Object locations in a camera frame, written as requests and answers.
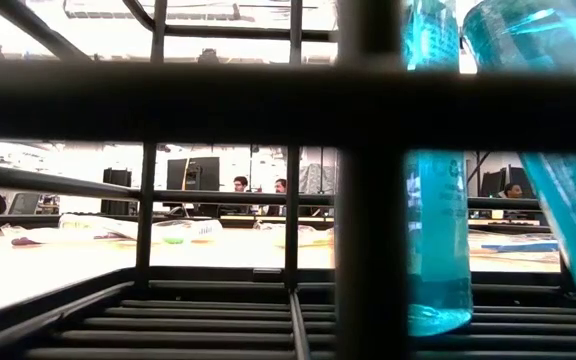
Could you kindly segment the mouthwash bottle with green label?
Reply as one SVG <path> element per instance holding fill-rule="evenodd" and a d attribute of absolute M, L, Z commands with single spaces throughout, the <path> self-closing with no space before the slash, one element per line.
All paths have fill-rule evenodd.
<path fill-rule="evenodd" d="M 403 0 L 402 50 L 409 71 L 459 71 L 456 0 Z M 473 313 L 465 159 L 461 151 L 406 155 L 408 331 L 449 332 Z"/>

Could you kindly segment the gray draped cover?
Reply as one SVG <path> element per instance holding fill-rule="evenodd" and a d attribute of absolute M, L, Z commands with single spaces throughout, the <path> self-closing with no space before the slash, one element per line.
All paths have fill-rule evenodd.
<path fill-rule="evenodd" d="M 334 194 L 337 190 L 337 168 L 311 163 L 300 167 L 299 192 L 304 194 Z"/>

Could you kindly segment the green toothbrush in clear wrap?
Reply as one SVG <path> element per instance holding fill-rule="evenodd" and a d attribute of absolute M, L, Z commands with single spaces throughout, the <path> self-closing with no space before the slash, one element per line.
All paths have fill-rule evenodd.
<path fill-rule="evenodd" d="M 189 220 L 168 220 L 152 224 L 152 242 L 182 244 L 190 237 L 193 222 Z"/>

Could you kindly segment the black computer tower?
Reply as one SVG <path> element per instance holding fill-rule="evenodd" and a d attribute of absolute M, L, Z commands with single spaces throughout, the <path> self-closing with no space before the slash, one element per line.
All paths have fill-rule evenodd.
<path fill-rule="evenodd" d="M 119 186 L 130 187 L 132 184 L 132 172 L 129 170 L 104 170 L 103 182 Z M 101 201 L 101 213 L 107 215 L 130 215 L 131 203 L 126 201 L 105 200 Z"/>

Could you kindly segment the blue toothbrush in clear wrap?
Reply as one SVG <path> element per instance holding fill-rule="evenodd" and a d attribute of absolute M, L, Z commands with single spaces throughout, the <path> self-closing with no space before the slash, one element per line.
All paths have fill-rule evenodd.
<path fill-rule="evenodd" d="M 556 240 L 544 240 L 544 241 L 523 242 L 523 243 L 483 244 L 481 245 L 481 248 L 496 253 L 558 252 L 559 243 Z"/>

